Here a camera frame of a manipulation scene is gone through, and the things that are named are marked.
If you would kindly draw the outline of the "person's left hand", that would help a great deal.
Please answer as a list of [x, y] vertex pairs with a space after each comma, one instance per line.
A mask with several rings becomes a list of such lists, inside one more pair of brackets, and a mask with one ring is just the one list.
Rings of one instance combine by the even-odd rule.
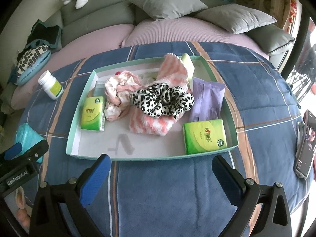
[[21, 225], [29, 229], [31, 224], [32, 208], [28, 205], [28, 198], [25, 196], [24, 189], [18, 187], [15, 191], [15, 202], [18, 207], [16, 212], [17, 220]]

